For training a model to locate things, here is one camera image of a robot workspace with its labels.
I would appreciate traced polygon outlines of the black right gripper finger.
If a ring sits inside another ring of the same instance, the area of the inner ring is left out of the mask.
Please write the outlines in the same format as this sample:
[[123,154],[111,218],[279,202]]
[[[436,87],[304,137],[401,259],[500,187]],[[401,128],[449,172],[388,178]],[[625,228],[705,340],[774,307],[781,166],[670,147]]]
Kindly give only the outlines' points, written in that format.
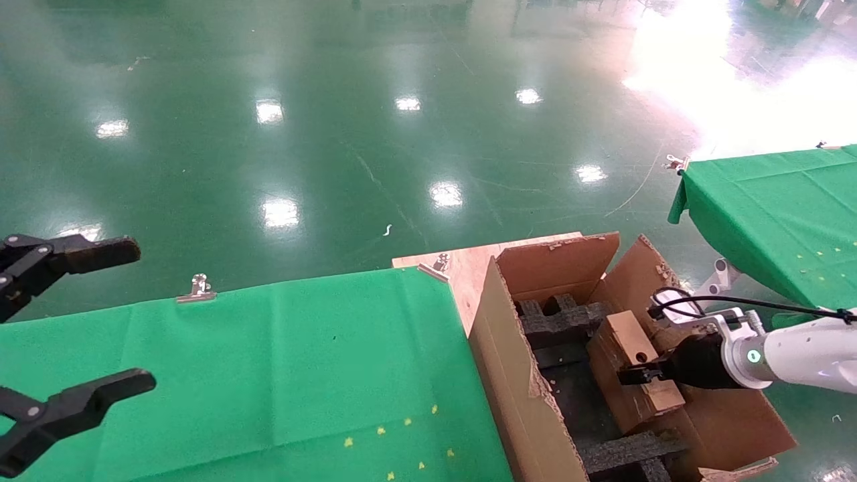
[[631,366],[622,367],[617,370],[617,378],[623,386],[650,384],[655,380],[670,380],[659,362],[631,364]]

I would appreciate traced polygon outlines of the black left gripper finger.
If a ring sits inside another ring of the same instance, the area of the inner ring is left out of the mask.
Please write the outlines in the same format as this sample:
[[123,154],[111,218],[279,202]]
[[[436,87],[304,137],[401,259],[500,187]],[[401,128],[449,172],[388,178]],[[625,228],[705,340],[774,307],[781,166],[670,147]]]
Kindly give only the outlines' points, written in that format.
[[2,387],[2,416],[13,421],[1,438],[2,477],[20,476],[59,441],[101,425],[114,404],[156,386],[151,372],[134,368],[65,388],[46,402]]
[[138,262],[131,237],[89,241],[80,234],[37,238],[12,234],[1,246],[1,323],[6,323],[67,274],[86,274]]

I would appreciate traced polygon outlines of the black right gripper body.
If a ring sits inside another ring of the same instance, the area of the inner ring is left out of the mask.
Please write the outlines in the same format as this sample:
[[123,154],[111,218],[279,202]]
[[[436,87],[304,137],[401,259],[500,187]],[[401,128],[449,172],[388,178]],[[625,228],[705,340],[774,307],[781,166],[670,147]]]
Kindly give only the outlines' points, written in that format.
[[664,354],[660,369],[667,379],[701,390],[730,390],[732,376],[722,360],[719,333],[697,333]]

